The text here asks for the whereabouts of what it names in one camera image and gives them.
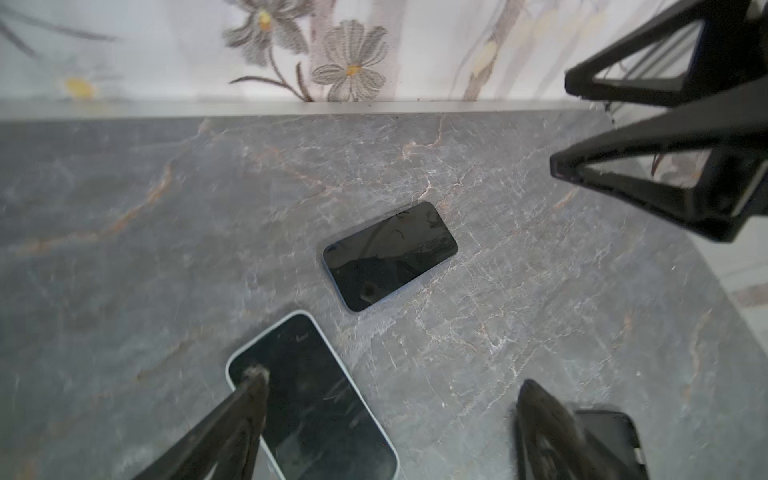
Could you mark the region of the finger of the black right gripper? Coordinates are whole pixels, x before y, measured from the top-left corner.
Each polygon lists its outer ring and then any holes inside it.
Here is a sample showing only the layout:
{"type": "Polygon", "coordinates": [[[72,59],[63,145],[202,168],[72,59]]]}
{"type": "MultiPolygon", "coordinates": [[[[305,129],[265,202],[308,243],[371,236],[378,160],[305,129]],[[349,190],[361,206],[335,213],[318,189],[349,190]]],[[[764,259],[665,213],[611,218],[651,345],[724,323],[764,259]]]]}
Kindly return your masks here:
{"type": "Polygon", "coordinates": [[[577,143],[554,178],[731,243],[767,214],[767,81],[743,84],[577,143]]]}
{"type": "Polygon", "coordinates": [[[565,73],[572,96],[673,108],[767,75],[767,3],[678,1],[565,73]]]}

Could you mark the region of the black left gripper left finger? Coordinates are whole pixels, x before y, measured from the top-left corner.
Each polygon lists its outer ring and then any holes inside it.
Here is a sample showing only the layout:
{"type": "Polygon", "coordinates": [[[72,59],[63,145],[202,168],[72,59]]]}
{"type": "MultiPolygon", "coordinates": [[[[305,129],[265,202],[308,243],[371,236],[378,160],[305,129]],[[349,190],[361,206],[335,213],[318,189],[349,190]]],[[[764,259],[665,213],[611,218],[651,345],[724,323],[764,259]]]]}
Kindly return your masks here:
{"type": "Polygon", "coordinates": [[[247,368],[209,415],[137,475],[139,479],[250,479],[266,422],[269,371],[247,368]]]}

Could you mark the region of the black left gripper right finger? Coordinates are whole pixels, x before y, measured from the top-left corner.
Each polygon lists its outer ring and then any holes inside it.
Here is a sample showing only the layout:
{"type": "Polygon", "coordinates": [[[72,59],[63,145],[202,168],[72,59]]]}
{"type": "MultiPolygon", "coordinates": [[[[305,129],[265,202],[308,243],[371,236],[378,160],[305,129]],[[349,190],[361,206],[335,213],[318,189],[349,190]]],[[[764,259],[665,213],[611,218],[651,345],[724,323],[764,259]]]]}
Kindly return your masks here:
{"type": "Polygon", "coordinates": [[[523,382],[517,401],[521,434],[536,479],[622,479],[607,447],[538,382],[523,382]]]}

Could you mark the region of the black phone case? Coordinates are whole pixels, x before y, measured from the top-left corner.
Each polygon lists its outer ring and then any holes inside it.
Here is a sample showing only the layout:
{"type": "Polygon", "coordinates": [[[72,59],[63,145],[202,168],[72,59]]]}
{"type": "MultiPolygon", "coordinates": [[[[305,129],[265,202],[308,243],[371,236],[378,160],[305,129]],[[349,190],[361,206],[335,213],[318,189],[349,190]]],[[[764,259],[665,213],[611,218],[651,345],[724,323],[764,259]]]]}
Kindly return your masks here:
{"type": "Polygon", "coordinates": [[[625,413],[606,409],[577,410],[589,451],[616,479],[648,479],[648,470],[639,435],[625,413]]]}

